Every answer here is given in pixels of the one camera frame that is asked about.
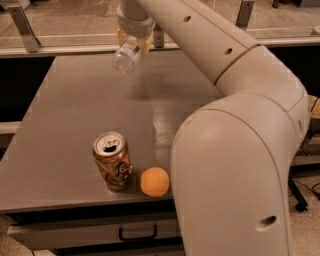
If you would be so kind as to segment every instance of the orange ball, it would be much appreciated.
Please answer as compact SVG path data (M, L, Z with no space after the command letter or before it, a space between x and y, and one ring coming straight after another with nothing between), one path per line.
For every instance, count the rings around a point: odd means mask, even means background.
M168 192L170 178L160 167L152 167L141 175L141 190L148 196L161 197Z

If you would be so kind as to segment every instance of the metal frame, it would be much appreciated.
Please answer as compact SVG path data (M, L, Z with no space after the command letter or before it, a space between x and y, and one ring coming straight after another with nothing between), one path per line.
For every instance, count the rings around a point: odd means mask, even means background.
M19 30L22 42L27 52L37 52L41 44L34 35L32 28L29 24L27 16L25 15L21 6L8 7L8 11Z
M251 17L252 9L254 5L254 0L242 0L239 9L238 19L236 26L244 30L247 29L249 20Z

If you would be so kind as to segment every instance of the aluminum can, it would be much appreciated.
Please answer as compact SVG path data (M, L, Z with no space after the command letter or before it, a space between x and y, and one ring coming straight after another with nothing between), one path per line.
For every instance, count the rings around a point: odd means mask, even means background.
M118 132L106 132L93 144L93 156L99 171L111 190L122 190L132 173L128 143Z

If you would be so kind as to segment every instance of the floor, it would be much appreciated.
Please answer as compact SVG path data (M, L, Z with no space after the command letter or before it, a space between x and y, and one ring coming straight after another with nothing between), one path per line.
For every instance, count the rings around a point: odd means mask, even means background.
M229 21L235 23L240 0L201 0ZM0 0L7 7L10 1ZM118 0L48 0L33 1L26 9L29 22L42 45L114 44L117 29L115 13ZM256 0L248 33L257 38L310 36L320 26L320 7L299 8L295 2L271 7L272 0ZM22 47L22 41L7 12L0 14L0 48ZM299 152L294 164L320 162L320 139L310 144L310 154ZM309 187L320 182L319 175L297 178ZM296 183L309 207L295 210L296 200L288 198L294 256L318 256L320 252L320 202L303 185ZM32 252L6 235L9 224L0 217L0 256L32 256ZM48 251L35 255L49 256Z

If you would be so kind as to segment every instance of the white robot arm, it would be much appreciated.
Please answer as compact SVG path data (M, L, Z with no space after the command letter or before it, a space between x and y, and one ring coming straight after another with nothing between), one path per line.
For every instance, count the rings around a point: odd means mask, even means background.
M152 28L151 16L226 96L187 118L173 142L186 255L292 255L287 184L309 125L303 85L199 1L121 0L120 10L120 27L134 36L139 20Z

